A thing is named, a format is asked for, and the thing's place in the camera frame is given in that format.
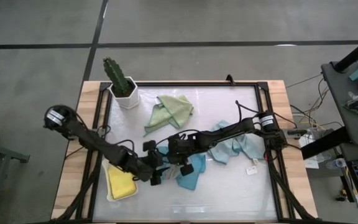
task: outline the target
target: concrete floor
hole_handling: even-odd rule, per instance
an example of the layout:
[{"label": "concrete floor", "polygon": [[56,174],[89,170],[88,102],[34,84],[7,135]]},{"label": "concrete floor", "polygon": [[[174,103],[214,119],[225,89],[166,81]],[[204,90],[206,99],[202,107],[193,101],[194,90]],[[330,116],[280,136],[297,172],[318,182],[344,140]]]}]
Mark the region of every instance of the concrete floor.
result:
[{"label": "concrete floor", "polygon": [[[0,44],[90,44],[101,5],[102,0],[0,0]],[[358,40],[358,0],[109,0],[99,42],[291,40]],[[89,79],[107,79],[102,58],[108,55],[135,80],[222,80],[230,73],[238,80],[276,79],[290,86],[354,47],[98,49]],[[31,155],[28,164],[11,164],[0,193],[0,223],[50,218],[67,142],[42,128],[42,116],[51,105],[76,106],[89,52],[0,50],[0,145]],[[290,103],[308,109],[320,78],[288,88]],[[315,118],[341,122],[331,95]],[[358,223],[355,204],[333,199],[339,178],[310,183],[320,218]]]}]

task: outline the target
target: cloth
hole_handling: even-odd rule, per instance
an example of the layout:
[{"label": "cloth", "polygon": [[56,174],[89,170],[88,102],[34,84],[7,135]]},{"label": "cloth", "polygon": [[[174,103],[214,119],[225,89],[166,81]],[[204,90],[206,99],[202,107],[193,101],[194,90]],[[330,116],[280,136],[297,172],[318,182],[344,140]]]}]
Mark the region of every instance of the cloth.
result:
[{"label": "cloth", "polygon": [[144,127],[146,134],[151,133],[167,124],[181,128],[187,122],[193,105],[182,95],[179,97],[160,95],[161,103],[154,105],[149,123]]},{"label": "cloth", "polygon": [[[227,121],[222,120],[218,124],[215,124],[211,128],[211,131],[216,131],[229,125]],[[238,156],[240,152],[243,152],[250,159],[264,159],[262,151],[263,150],[260,150],[247,134],[242,134],[218,143],[214,148],[210,149],[208,153],[215,161],[227,164],[230,157]]]},{"label": "cloth", "polygon": [[[167,154],[168,146],[158,147],[158,151],[162,154]],[[175,178],[180,187],[194,190],[197,186],[198,176],[202,174],[206,169],[206,158],[205,154],[194,154],[189,158],[189,163],[193,166],[194,171],[186,176],[183,176],[180,173],[180,166],[175,166],[171,164],[164,164],[163,166],[158,167],[157,169],[162,169],[169,167],[168,170],[164,171],[161,177],[161,180],[168,180]]]}]

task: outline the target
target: white hexagonal pot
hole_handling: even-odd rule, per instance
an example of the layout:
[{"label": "white hexagonal pot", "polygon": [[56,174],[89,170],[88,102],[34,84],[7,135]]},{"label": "white hexagonal pot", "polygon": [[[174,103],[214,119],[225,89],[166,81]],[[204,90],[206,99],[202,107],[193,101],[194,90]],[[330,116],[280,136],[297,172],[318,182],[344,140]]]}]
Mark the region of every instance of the white hexagonal pot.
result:
[{"label": "white hexagonal pot", "polygon": [[116,97],[114,93],[112,92],[112,84],[109,86],[109,91],[113,95],[113,97],[117,100],[117,103],[125,108],[125,109],[131,109],[134,108],[136,105],[139,104],[139,93],[137,91],[137,85],[135,81],[132,79],[132,77],[125,77],[129,82],[131,82],[135,88],[132,91],[131,95],[128,97]]}]

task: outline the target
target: green cloth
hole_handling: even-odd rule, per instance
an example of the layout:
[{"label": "green cloth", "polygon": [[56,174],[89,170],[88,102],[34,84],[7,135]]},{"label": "green cloth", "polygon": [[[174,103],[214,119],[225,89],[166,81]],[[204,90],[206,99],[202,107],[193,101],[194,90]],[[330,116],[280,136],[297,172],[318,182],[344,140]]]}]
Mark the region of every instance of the green cloth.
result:
[{"label": "green cloth", "polygon": [[182,95],[179,97],[160,95],[157,97],[161,103],[153,106],[152,117],[144,127],[146,134],[151,133],[167,124],[181,128],[188,120],[193,105]]}]

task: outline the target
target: light blue towel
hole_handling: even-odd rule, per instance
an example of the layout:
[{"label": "light blue towel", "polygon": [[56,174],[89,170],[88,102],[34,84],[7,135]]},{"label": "light blue towel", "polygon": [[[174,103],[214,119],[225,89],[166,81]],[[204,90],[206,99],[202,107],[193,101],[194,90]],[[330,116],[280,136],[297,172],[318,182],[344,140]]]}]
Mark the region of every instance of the light blue towel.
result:
[{"label": "light blue towel", "polygon": [[[222,120],[215,124],[211,131],[216,131],[229,125],[227,121]],[[238,156],[239,152],[243,152],[250,159],[264,159],[262,151],[246,134],[220,142],[208,151],[215,161],[223,164],[227,164],[231,156]]]},{"label": "light blue towel", "polygon": [[[162,154],[166,154],[168,152],[167,146],[160,146],[158,147],[158,151],[160,151]],[[163,176],[161,176],[161,180],[165,179],[164,174],[169,175],[171,178],[176,178],[177,183],[180,187],[194,190],[197,186],[198,176],[203,173],[206,169],[206,163],[205,163],[205,154],[194,154],[189,157],[189,162],[191,165],[193,165],[194,171],[186,176],[183,176],[179,169],[180,166],[173,166],[170,164],[164,164],[157,169],[170,167],[169,170],[166,170],[163,172]]]}]

